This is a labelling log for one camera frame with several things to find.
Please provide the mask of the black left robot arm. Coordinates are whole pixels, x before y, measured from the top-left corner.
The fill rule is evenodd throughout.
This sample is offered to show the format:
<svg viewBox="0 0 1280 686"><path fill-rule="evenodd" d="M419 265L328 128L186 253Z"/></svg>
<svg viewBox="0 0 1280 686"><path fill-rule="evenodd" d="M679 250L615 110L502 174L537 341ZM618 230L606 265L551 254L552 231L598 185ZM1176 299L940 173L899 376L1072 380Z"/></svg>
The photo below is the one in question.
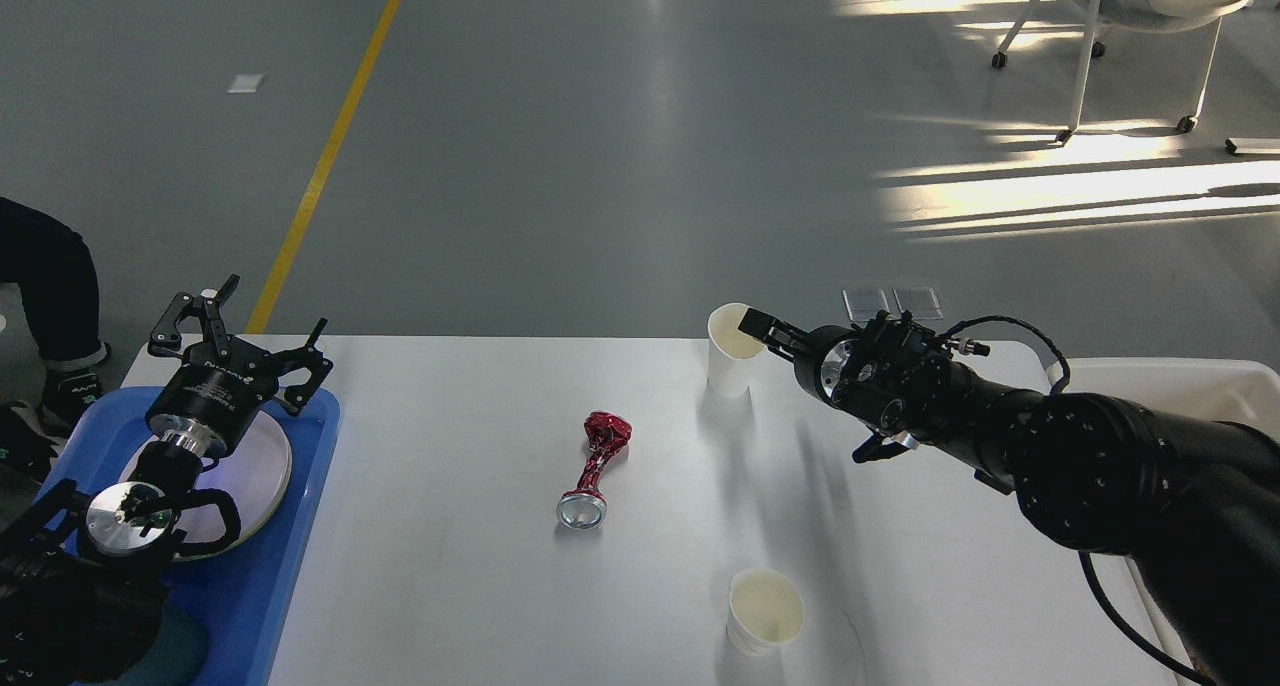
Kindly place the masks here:
<svg viewBox="0 0 1280 686"><path fill-rule="evenodd" d="M174 561L214 557L243 536L224 488L200 486L238 448L265 404L302 413L333 363L305 344L269 352L227 331L218 291L175 294L148 353L180 363L143 421L150 439L115 484L54 484L3 531L3 681L105 682L137 667L161 631Z"/></svg>

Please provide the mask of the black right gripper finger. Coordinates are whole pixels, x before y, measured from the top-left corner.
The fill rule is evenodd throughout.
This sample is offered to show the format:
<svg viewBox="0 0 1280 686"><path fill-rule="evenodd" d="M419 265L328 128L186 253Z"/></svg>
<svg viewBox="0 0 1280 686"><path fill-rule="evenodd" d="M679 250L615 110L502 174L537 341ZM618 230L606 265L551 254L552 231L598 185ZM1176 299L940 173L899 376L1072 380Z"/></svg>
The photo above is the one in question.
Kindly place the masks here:
<svg viewBox="0 0 1280 686"><path fill-rule="evenodd" d="M774 317L773 314L748 307L737 323L737 331L758 340L768 352L787 362L812 355L809 331Z"/></svg>

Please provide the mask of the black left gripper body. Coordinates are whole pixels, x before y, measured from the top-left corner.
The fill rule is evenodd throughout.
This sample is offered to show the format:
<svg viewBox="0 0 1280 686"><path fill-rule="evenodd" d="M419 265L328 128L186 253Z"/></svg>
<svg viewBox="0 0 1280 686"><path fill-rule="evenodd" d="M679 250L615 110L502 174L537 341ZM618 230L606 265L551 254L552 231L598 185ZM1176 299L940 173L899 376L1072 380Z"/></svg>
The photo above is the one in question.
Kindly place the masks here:
<svg viewBox="0 0 1280 686"><path fill-rule="evenodd" d="M276 394L276 380L215 363L183 363L146 412L155 436L184 434L202 458L232 456L259 411Z"/></svg>

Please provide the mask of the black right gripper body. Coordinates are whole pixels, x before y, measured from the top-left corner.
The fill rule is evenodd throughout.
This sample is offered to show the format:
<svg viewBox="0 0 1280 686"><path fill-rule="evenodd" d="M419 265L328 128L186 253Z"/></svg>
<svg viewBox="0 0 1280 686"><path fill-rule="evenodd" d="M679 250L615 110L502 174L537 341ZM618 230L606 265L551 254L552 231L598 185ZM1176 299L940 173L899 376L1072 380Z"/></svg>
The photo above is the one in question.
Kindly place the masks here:
<svg viewBox="0 0 1280 686"><path fill-rule="evenodd" d="M851 381L867 363L864 326L826 325L791 337L795 378L801 389L824 404L841 407Z"/></svg>

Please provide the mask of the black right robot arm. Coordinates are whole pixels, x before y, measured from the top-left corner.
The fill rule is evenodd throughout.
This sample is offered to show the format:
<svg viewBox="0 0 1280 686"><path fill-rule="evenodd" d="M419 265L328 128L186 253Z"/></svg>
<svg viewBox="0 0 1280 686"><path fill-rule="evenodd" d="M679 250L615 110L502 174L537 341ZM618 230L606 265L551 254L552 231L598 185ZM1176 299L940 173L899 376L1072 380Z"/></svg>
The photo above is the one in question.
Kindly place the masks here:
<svg viewBox="0 0 1280 686"><path fill-rule="evenodd" d="M1199 685L1277 682L1277 485L1272 436L1244 424L1155 411L1117 395L1046 394L984 380L957 355L989 355L911 314L799 329L746 308L736 329L792 363L799 387L859 420L856 463L933 445L1014 495L1027 521L1074 550L1103 613L1140 650ZM1134 562L1196 659L1142 637L1106 598L1093 555Z"/></svg>

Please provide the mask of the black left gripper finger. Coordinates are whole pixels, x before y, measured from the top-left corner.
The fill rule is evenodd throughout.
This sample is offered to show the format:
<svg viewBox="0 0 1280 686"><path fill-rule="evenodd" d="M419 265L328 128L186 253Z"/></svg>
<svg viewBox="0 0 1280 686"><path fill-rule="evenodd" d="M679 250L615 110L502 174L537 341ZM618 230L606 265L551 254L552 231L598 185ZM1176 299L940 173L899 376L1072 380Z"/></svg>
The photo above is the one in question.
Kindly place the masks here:
<svg viewBox="0 0 1280 686"><path fill-rule="evenodd" d="M241 282L238 273L230 273L212 294L179 291L161 314L148 335L148 355L157 358L180 360L182 363L207 367L250 367L251 346L227 330L221 314ZM197 323L200 340L182 347L180 326Z"/></svg>
<svg viewBox="0 0 1280 686"><path fill-rule="evenodd" d="M326 326L328 317L320 317L302 346L252 355L244 363L244 381L259 402L276 403L289 417L301 416L334 367L317 344Z"/></svg>

